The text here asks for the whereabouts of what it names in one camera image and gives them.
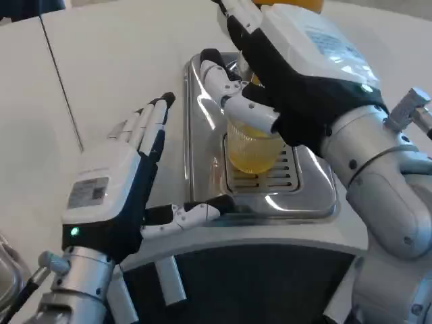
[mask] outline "label sticker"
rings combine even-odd
[[[108,181],[108,177],[103,177],[76,182],[69,196],[67,209],[101,205]]]
[[[351,45],[323,32],[306,31],[309,38],[317,46],[322,55],[328,58],[357,59],[365,61],[364,57]]]

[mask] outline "clear plastic cup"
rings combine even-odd
[[[240,121],[227,120],[227,150],[232,165],[245,173],[271,169],[284,148],[279,134],[267,135]]]

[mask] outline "metal cylinder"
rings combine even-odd
[[[390,151],[418,150],[403,133],[384,126],[386,117],[380,108],[364,106],[343,115],[332,125],[321,153],[345,187],[375,157]]]
[[[26,324],[102,324],[105,306],[93,297],[71,292],[51,292],[40,300],[38,312]]]
[[[70,270],[65,275],[57,275],[51,289],[79,292],[104,300],[114,262],[103,253],[82,247],[68,248],[63,257],[69,261]]]

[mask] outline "metal drip tray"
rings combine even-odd
[[[236,68],[237,53],[223,54]],[[203,88],[199,55],[186,66],[184,166],[189,200],[231,195],[235,213],[212,225],[320,221],[335,213],[337,196],[332,172],[304,146],[286,146],[266,173],[247,174],[232,166],[226,154],[227,122],[223,110]]]
[[[287,146],[277,158],[275,165],[261,174],[244,173],[236,169],[227,157],[226,136],[223,137],[223,150],[227,187],[233,194],[291,192],[298,188],[298,176],[294,152]]]

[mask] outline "orange object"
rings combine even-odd
[[[297,5],[312,11],[321,13],[324,0],[253,0],[257,5],[273,5],[275,3],[287,3],[288,5]]]

